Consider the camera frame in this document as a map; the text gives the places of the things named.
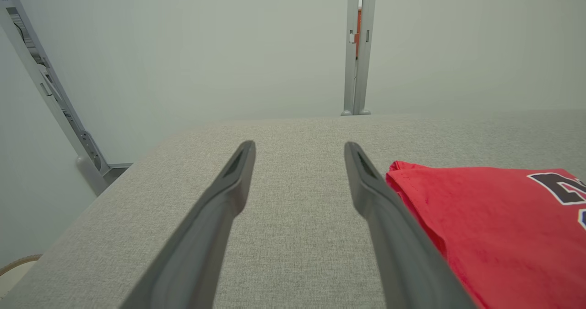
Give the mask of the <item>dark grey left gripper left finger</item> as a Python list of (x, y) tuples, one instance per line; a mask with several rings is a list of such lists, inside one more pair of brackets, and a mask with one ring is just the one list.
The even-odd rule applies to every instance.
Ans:
[(256, 146), (243, 141), (120, 309), (211, 309), (232, 224), (247, 203)]

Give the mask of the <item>grey slotted partition post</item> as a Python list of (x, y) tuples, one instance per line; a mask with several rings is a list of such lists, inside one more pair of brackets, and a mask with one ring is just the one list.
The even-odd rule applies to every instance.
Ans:
[(20, 0), (8, 1), (11, 10), (8, 13), (9, 17), (17, 15), (20, 20), (16, 24), (17, 30), (20, 31), (19, 39), (13, 39), (11, 42), (50, 112), (76, 151), (76, 169), (81, 173), (94, 194), (100, 196), (109, 186), (104, 175), (109, 172), (110, 167), (67, 96), (22, 2)]

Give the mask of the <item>grey double partition post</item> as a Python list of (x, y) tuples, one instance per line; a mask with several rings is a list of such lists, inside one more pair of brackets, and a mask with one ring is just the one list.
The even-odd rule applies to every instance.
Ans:
[[(354, 36), (358, 8), (362, 9), (358, 60)], [(366, 92), (373, 43), (375, 0), (347, 0), (343, 116), (370, 115)]]

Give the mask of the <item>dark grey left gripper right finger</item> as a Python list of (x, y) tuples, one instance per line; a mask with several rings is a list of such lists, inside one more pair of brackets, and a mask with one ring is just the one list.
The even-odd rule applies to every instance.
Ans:
[(358, 143), (346, 142), (344, 159), (353, 206), (368, 223), (387, 309), (477, 309)]

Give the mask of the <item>red jersey with black print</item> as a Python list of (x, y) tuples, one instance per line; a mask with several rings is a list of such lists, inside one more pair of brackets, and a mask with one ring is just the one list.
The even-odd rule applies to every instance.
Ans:
[(484, 309), (586, 309), (586, 183), (564, 169), (431, 168), (387, 184)]

